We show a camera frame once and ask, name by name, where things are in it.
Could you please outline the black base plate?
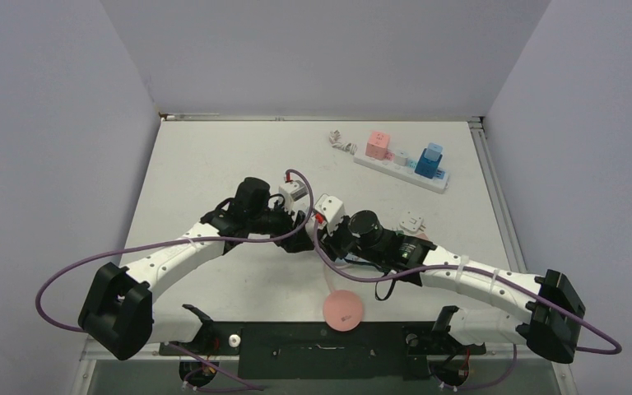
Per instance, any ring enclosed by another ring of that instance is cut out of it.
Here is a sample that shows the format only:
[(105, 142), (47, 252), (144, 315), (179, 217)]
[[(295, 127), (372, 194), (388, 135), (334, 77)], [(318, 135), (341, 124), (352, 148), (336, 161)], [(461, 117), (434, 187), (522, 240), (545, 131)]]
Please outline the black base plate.
[(215, 321), (182, 347), (172, 342), (159, 352), (235, 362), (242, 379), (427, 379), (430, 362), (449, 368), (451, 357), (486, 353), (433, 322), (364, 322), (338, 332), (324, 322)]

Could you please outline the small white plug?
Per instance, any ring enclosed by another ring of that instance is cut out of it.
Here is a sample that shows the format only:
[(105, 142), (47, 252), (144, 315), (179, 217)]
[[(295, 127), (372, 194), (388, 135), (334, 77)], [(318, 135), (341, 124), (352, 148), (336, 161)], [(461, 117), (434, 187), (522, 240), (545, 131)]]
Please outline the small white plug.
[(393, 163), (401, 167), (407, 167), (409, 161), (409, 155), (404, 150), (396, 150), (393, 153)]

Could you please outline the white cube adapter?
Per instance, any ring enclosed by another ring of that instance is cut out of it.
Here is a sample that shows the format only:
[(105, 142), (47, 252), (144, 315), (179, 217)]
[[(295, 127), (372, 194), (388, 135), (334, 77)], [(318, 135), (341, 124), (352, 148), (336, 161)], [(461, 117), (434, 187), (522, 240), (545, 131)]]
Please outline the white cube adapter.
[(310, 219), (304, 226), (304, 231), (310, 239), (313, 239), (318, 235), (319, 223), (314, 219)]

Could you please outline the pink round disc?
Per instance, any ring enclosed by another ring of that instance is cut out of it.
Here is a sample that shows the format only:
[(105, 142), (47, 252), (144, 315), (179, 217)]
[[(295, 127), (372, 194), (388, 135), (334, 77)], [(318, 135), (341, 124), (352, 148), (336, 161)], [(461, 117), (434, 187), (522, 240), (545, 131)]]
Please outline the pink round disc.
[(349, 332), (364, 318), (361, 298), (349, 290), (335, 290), (323, 302), (323, 318), (326, 324), (338, 332)]

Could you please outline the dark blue cube adapter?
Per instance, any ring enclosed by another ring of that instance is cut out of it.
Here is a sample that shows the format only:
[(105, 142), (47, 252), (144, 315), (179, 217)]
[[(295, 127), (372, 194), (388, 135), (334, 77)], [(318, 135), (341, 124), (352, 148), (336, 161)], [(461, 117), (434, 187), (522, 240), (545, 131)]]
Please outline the dark blue cube adapter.
[(433, 179), (436, 177), (439, 169), (439, 164), (443, 158), (443, 155), (438, 161), (430, 161), (424, 157), (425, 149), (421, 153), (419, 160), (417, 161), (414, 173), (427, 179)]

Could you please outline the light blue plug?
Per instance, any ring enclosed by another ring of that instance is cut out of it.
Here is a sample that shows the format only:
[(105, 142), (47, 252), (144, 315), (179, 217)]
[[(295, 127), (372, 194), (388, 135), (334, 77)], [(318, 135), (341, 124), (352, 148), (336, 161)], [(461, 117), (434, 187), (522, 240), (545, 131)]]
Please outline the light blue plug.
[(442, 155), (443, 147), (431, 142), (425, 149), (424, 157), (430, 161), (438, 161)]

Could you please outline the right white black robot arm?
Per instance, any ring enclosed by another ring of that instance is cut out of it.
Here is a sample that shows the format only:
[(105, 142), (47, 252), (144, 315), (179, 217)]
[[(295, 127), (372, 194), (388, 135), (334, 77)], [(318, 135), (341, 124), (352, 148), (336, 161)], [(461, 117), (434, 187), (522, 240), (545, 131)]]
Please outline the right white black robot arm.
[(383, 269), (386, 281), (448, 290), (486, 304), (484, 309), (442, 308), (432, 341), (443, 352), (507, 343), (552, 362), (574, 361), (586, 308), (562, 272), (537, 275), (479, 263), (427, 239), (388, 230), (372, 211), (344, 216), (334, 231), (317, 221), (308, 234), (329, 267), (353, 255)]

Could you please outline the white flat plug adapter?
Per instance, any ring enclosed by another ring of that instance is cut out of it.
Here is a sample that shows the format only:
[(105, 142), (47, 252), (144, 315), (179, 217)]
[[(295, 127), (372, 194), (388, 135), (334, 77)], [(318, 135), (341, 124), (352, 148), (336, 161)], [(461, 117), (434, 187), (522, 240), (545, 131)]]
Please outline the white flat plug adapter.
[(406, 235), (418, 235), (425, 231), (425, 219), (416, 211), (403, 211), (397, 222), (398, 229)]

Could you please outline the pink cube adapter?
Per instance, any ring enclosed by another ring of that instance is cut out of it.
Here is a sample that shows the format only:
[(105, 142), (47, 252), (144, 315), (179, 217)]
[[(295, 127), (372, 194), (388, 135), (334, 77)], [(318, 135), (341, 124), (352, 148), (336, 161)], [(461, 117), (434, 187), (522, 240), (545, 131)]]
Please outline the pink cube adapter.
[(390, 136), (385, 132), (373, 131), (365, 146), (365, 155), (375, 160), (385, 160)]

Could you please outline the white power strip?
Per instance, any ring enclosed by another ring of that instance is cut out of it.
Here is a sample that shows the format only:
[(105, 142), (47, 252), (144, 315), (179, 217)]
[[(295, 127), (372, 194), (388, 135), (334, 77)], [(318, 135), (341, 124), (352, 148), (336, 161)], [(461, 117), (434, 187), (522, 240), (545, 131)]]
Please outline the white power strip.
[(412, 161), (413, 166), (403, 167), (395, 164), (392, 160), (378, 160), (368, 157), (360, 151), (356, 152), (352, 159), (358, 165), (435, 193), (443, 194), (448, 189), (449, 174), (444, 169), (438, 170), (436, 176), (428, 179), (415, 173), (415, 161)]

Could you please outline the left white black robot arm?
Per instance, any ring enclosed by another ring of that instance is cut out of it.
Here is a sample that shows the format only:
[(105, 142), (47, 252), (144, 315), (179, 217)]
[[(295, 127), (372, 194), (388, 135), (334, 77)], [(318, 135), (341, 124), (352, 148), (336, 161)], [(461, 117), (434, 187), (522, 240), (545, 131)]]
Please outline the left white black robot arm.
[(304, 176), (286, 172), (277, 193), (258, 178), (245, 178), (235, 195), (204, 214), (185, 234), (152, 245), (150, 254), (95, 273), (78, 326), (118, 360), (150, 343), (180, 342), (193, 354), (209, 349), (211, 318), (191, 304), (156, 312), (155, 302), (204, 263), (240, 244), (273, 243), (287, 253), (310, 251), (306, 227), (313, 216), (313, 189)]

